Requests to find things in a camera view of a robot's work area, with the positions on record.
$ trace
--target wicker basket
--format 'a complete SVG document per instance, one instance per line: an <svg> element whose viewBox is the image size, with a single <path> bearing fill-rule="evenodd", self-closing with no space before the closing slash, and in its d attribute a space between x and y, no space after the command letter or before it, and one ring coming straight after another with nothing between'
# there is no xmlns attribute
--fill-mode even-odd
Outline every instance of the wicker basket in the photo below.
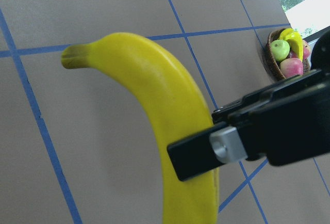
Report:
<svg viewBox="0 0 330 224"><path fill-rule="evenodd" d="M280 81L282 79L285 79L285 76L282 74L281 70L279 69L279 66L274 58L274 55L270 49L270 44L272 41L277 40L279 38L280 33L284 30L279 29L271 32L268 36L267 45L266 45L266 54L265 57L263 57L263 66L266 69L267 73L275 80ZM310 71L310 66L307 59L303 60L303 73L307 73Z"/></svg>

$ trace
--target green apple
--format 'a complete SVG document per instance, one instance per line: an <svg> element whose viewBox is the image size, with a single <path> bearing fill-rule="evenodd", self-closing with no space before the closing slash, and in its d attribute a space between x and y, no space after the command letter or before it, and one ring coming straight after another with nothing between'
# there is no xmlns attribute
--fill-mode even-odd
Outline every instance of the green apple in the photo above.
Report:
<svg viewBox="0 0 330 224"><path fill-rule="evenodd" d="M290 52L290 45L284 40L275 40L270 44L271 51L276 61L281 62L286 59Z"/></svg>

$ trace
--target basket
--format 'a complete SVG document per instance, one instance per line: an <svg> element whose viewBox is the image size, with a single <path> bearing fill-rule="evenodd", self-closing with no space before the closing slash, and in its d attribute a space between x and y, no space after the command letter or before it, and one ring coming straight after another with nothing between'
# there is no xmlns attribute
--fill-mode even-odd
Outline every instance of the basket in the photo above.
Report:
<svg viewBox="0 0 330 224"><path fill-rule="evenodd" d="M268 35L268 40L267 40L267 44L266 44L265 56L262 58L263 66L264 66L265 70L275 81L280 81L280 80L283 80L286 78L282 74L281 70L279 69L279 66L271 51L270 44L272 41L277 40L279 38L279 35L281 34L281 32L283 30L284 30L284 28L270 32L270 34ZM303 73L305 74L309 71L310 71L309 62L307 59L303 59Z"/></svg>

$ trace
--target pink apple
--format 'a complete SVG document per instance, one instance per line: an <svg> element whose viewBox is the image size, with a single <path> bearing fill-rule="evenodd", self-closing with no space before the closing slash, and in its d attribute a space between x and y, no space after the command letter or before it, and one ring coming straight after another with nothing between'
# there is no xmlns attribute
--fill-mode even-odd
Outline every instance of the pink apple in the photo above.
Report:
<svg viewBox="0 0 330 224"><path fill-rule="evenodd" d="M306 42L305 40L303 40L303 48L304 48L303 59L307 59L309 57L309 55L311 54L311 48L310 48L308 42Z"/></svg>
<svg viewBox="0 0 330 224"><path fill-rule="evenodd" d="M282 74L285 78L289 78L295 75L303 74L303 63L298 58L288 58L282 61L279 65Z"/></svg>
<svg viewBox="0 0 330 224"><path fill-rule="evenodd" d="M294 51L290 50L287 58L298 58L298 55Z"/></svg>

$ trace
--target brown woven basket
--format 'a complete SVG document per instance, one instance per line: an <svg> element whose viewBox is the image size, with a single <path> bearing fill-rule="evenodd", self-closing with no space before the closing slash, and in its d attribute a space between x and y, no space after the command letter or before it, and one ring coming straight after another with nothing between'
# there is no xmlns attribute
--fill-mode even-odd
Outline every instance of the brown woven basket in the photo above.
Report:
<svg viewBox="0 0 330 224"><path fill-rule="evenodd" d="M270 44L272 41L277 40L279 38L280 33L284 30L279 29L275 30L273 32L270 32L266 44L266 54L265 57L263 57L263 66L266 69L267 73L275 80L280 81L282 79L285 79L285 76L282 74L281 70L279 69L279 66L274 58L274 55L270 49ZM303 60L303 73L307 73L310 71L310 66L308 63L308 60Z"/></svg>

